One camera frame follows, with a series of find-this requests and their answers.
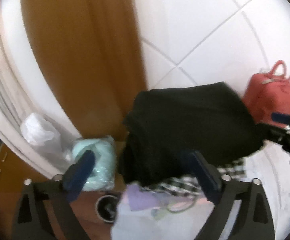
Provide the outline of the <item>red hard-shell handbag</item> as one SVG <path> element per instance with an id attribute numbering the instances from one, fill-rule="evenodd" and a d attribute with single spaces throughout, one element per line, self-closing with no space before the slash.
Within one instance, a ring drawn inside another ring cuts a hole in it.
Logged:
<path id="1" fill-rule="evenodd" d="M 286 76 L 283 60 L 275 63 L 266 73 L 256 73 L 249 81 L 242 98 L 255 123 L 272 124 L 283 127 L 272 120 L 272 113 L 290 115 L 290 76 Z"/>

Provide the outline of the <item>round black container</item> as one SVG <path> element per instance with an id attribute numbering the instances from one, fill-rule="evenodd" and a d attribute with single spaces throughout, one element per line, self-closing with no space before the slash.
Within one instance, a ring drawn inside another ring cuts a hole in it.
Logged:
<path id="1" fill-rule="evenodd" d="M 119 201 L 120 196 L 115 194 L 105 194 L 101 196 L 95 204 L 97 217 L 107 224 L 114 224 Z"/>

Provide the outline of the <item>black t-shirt with print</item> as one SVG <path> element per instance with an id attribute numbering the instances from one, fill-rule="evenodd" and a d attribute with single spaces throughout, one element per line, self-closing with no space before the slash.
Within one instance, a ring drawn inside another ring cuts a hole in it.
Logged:
<path id="1" fill-rule="evenodd" d="M 128 130 L 118 172 L 142 186 L 189 174 L 183 154 L 214 166 L 260 150 L 263 140 L 238 94 L 224 82 L 140 92 L 124 119 Z"/>

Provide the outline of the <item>clear plastic bag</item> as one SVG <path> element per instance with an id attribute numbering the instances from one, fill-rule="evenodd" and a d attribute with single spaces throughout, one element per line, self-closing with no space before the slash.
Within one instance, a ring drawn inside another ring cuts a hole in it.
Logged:
<path id="1" fill-rule="evenodd" d="M 71 163 L 61 133 L 38 113 L 31 113 L 20 125 L 23 138 L 54 167 L 64 173 Z"/>

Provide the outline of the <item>black white checkered cloth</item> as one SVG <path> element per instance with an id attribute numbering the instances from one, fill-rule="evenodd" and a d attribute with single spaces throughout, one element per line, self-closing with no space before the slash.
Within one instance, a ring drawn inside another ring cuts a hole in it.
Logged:
<path id="1" fill-rule="evenodd" d="M 245 160 L 243 158 L 222 166 L 217 166 L 221 175 L 227 174 L 234 179 L 246 177 Z M 177 197 L 196 197 L 203 194 L 197 178 L 192 175 L 181 176 L 180 178 L 169 178 L 158 184 L 143 188 L 145 191 L 167 193 Z"/>

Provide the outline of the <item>teal wrapped bundle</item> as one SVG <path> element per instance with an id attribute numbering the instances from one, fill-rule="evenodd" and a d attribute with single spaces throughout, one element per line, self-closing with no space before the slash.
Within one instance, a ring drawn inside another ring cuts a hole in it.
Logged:
<path id="1" fill-rule="evenodd" d="M 72 147 L 73 160 L 78 161 L 87 150 L 94 153 L 96 163 L 83 187 L 83 191 L 112 190 L 115 186 L 117 165 L 114 139 L 107 135 L 104 138 L 75 141 Z"/>

